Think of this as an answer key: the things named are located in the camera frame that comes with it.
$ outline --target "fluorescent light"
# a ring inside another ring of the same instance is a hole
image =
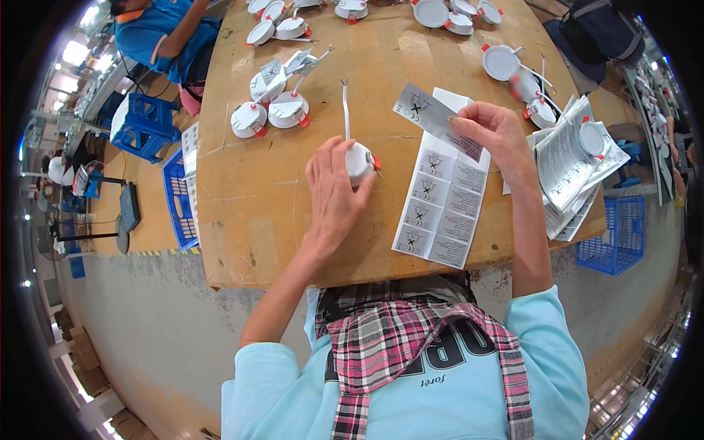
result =
[[[99,6],[91,6],[88,8],[88,11],[83,14],[83,18],[81,19],[81,26],[88,26],[91,24],[95,20],[95,16],[98,15],[98,11],[100,11]]]
[[[101,72],[105,72],[108,67],[111,66],[113,62],[113,56],[110,54],[105,54],[100,59],[98,60],[97,63],[95,63],[95,66],[93,66],[93,69],[95,70],[100,70]]]
[[[85,61],[88,52],[90,52],[90,50],[86,46],[71,40],[66,44],[66,49],[63,50],[61,58],[67,63],[81,65],[81,63]]]

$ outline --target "pink cloth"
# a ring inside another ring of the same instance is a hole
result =
[[[187,86],[191,92],[197,96],[203,96],[205,87]],[[186,109],[190,116],[196,116],[201,112],[201,103],[191,96],[191,94],[181,84],[178,85],[179,95],[181,96],[181,105]]]

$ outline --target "blue shirt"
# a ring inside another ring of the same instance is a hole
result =
[[[159,48],[188,12],[190,0],[152,0],[143,11],[116,17],[115,42],[123,55],[149,66],[154,72],[167,73],[167,78],[185,84],[193,58],[207,43],[218,36],[220,22],[203,17],[195,32],[181,50],[177,61],[158,56]]]
[[[520,340],[536,439],[581,439],[589,415],[584,362],[567,331],[557,287],[513,299],[505,326]],[[222,439],[328,439],[340,394],[330,336],[302,370],[290,348],[237,352],[222,385]],[[373,391],[368,440],[507,439],[498,353],[474,325],[455,320],[407,370]]]

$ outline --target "cardboard box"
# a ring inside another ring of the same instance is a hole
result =
[[[153,432],[126,408],[115,414],[110,424],[125,440],[158,440]]]
[[[98,354],[93,349],[90,337],[83,327],[73,327],[71,329],[73,340],[69,342],[73,361],[83,370],[92,370],[100,366]]]
[[[81,385],[83,385],[83,388],[90,396],[97,396],[104,387],[109,385],[108,378],[105,377],[105,373],[103,373],[103,369],[100,367],[84,370],[79,365],[74,365],[73,371],[76,373],[78,381],[81,382]]]

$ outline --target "woman's left hand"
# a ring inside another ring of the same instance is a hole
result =
[[[320,256],[328,257],[352,230],[367,206],[376,173],[364,178],[352,190],[345,165],[345,153],[354,139],[340,136],[328,139],[308,161],[306,179],[313,200],[313,221],[306,233],[308,242]]]

